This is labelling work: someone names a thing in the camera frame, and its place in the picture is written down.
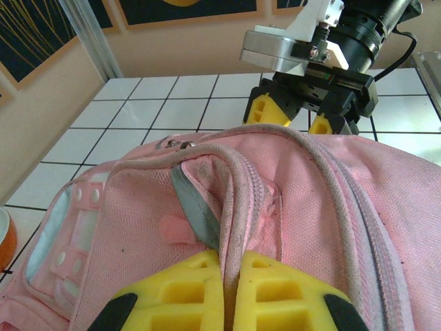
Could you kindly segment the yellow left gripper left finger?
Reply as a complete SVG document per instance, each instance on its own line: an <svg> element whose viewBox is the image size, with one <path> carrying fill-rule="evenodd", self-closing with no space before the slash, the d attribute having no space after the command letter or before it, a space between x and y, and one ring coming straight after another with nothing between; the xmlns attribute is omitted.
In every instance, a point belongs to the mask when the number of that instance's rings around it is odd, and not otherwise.
<svg viewBox="0 0 441 331"><path fill-rule="evenodd" d="M122 288L88 331L224 331L217 251L204 250Z"/></svg>

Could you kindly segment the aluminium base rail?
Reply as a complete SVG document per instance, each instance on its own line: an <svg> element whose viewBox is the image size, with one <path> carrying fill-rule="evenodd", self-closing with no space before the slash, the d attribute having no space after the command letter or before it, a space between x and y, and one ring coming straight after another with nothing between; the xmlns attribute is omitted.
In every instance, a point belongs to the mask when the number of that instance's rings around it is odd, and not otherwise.
<svg viewBox="0 0 441 331"><path fill-rule="evenodd" d="M441 120L441 50L415 52L411 62L416 68Z"/></svg>

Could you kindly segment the aluminium frame post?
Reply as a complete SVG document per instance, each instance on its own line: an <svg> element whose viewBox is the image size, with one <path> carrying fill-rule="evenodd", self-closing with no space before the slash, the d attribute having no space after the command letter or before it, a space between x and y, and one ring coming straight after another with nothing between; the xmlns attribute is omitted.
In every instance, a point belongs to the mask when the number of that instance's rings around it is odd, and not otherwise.
<svg viewBox="0 0 441 331"><path fill-rule="evenodd" d="M123 73L88 0L58 0L77 37L104 82Z"/></svg>

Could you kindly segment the orange bowl white inside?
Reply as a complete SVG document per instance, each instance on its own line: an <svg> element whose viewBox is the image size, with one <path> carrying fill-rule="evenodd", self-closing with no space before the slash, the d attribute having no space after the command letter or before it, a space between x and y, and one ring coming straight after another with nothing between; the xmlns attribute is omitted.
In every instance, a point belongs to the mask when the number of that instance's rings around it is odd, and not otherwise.
<svg viewBox="0 0 441 331"><path fill-rule="evenodd" d="M0 272L6 270L17 249L17 229L9 212L0 206Z"/></svg>

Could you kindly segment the pink backpack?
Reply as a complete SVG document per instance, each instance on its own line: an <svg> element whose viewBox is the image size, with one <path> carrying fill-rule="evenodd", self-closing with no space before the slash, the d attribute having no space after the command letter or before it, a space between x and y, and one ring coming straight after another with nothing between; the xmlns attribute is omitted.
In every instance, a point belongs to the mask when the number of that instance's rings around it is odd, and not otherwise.
<svg viewBox="0 0 441 331"><path fill-rule="evenodd" d="M441 331L441 167L275 125L166 137L90 168L0 293L0 331L88 331L122 288L251 250L347 295L369 331Z"/></svg>

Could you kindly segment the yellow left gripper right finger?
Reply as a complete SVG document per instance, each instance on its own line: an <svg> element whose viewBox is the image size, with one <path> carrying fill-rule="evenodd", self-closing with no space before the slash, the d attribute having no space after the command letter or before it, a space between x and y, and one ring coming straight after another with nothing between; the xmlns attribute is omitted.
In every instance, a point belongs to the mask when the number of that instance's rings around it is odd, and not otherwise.
<svg viewBox="0 0 441 331"><path fill-rule="evenodd" d="M369 331L349 297L263 254L228 254L223 331Z"/></svg>

